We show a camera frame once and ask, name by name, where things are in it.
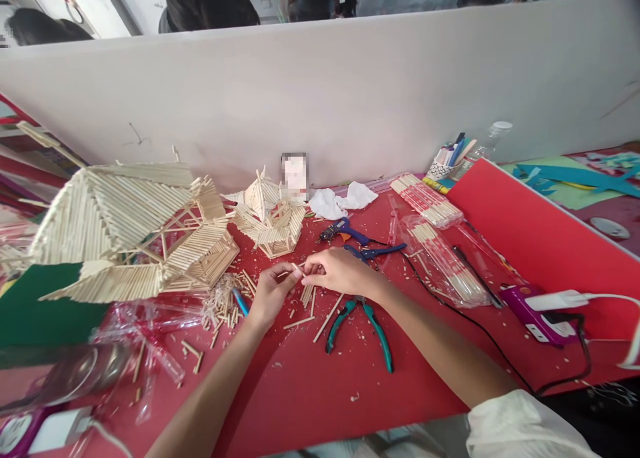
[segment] pen holder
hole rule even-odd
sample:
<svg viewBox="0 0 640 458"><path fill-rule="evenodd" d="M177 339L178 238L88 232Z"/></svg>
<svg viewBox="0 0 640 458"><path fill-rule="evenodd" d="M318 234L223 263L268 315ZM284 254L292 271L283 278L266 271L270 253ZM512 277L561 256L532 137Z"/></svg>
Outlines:
<svg viewBox="0 0 640 458"><path fill-rule="evenodd" d="M439 179L448 177L450 172L452 172L454 169L455 167L448 167L446 165L438 163L437 161L434 161L429 167L427 178L438 181Z"/></svg>

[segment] blue pliers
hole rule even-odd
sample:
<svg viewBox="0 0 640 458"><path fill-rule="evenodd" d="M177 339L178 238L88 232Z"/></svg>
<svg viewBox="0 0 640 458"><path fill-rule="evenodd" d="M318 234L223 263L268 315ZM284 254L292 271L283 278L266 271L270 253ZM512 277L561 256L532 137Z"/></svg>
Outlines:
<svg viewBox="0 0 640 458"><path fill-rule="evenodd" d="M356 306L360 303L362 308L365 309L365 313L369 318L369 321L373 325L375 332L378 334L378 338L380 338L380 344L382 345L382 351L385 354L385 362L387 364L387 371L393 373L393 360L391 359L391 350L389 349L389 343L387 342L387 337L385 336L384 330L382 330L382 326L378 323L377 318L373 314L373 308L367 304L364 296L354 295L352 300L349 300L345 303L344 308L340 310L340 313L335 318L333 325L331 326L331 331L329 332L329 337L327 338L327 346L325 347L325 351L327 354L331 353L335 346L335 336L338 332L338 328L340 328L340 324L345 320L345 318L352 312Z"/></svg>
<svg viewBox="0 0 640 458"><path fill-rule="evenodd" d="M406 243L400 243L399 245L396 245L394 247L389 247L389 248L362 249L362 250L356 250L356 248L352 247L351 245L343 246L345 250L348 250L349 252L351 252L353 256L358 258L358 260L366 264L368 264L367 260L372 260L376 258L376 256L378 255L385 255L387 253L392 253L394 251L402 250L403 248L406 248L406 247L407 247Z"/></svg>

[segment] green felt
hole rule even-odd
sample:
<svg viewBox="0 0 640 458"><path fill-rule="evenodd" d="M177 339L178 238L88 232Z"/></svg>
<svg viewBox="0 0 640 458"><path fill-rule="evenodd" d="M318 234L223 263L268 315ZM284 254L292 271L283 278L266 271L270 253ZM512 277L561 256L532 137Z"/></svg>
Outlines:
<svg viewBox="0 0 640 458"><path fill-rule="evenodd" d="M578 163L576 160L564 156L538 158L529 161L521 161L518 164L561 166L594 171L592 168L589 168L582 163ZM500 165L500 168L511 175L513 174L515 166L516 163L508 163L506 165ZM622 193L618 193L617 191L607 190L601 193L594 193L591 190L578 189L576 187L565 185L564 183L554 183L553 186L549 189L554 189L556 190L556 192L552 195L549 195L547 198L552 201L557 201L569 209L582 209L600 201L623 196Z"/></svg>
<svg viewBox="0 0 640 458"><path fill-rule="evenodd" d="M31 266L0 298L0 347L86 343L108 305L38 298L78 280L81 264Z"/></svg>

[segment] white partition wall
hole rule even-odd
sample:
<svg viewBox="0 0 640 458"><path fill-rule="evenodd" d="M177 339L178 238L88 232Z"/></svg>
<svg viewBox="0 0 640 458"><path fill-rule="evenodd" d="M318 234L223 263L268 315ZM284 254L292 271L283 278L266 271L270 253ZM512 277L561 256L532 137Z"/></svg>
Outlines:
<svg viewBox="0 0 640 458"><path fill-rule="evenodd" d="M4 50L0 91L92 163L171 160L222 191L284 151L329 185L424 170L512 121L498 160L640 137L638 0L549 0ZM130 123L140 134L134 134Z"/></svg>

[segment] person's left hand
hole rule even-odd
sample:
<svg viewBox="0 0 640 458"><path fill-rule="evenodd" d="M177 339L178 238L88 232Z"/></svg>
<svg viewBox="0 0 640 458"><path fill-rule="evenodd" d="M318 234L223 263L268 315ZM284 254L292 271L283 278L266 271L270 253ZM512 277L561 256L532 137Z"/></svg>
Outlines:
<svg viewBox="0 0 640 458"><path fill-rule="evenodd" d="M278 283L276 277L286 271L289 274L282 282ZM247 320L260 326L265 332L271 328L275 317L285 302L287 294L301 276L300 270L294 268L291 263L278 263L260 273L257 290Z"/></svg>

